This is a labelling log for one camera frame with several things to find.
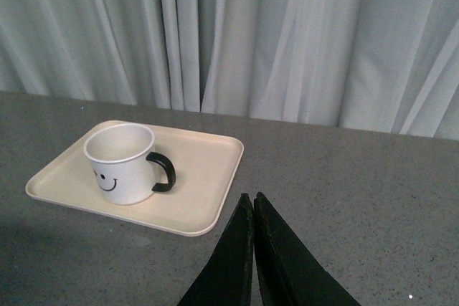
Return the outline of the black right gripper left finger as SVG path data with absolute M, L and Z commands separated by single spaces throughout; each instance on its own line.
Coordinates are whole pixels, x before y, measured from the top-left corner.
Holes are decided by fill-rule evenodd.
M 179 304 L 249 305 L 253 249 L 253 207 L 243 193 L 211 257 Z

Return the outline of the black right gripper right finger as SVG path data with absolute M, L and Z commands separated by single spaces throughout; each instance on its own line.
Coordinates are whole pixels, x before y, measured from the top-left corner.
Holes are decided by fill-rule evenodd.
M 263 193 L 254 200 L 255 261 L 264 305 L 358 305 Z

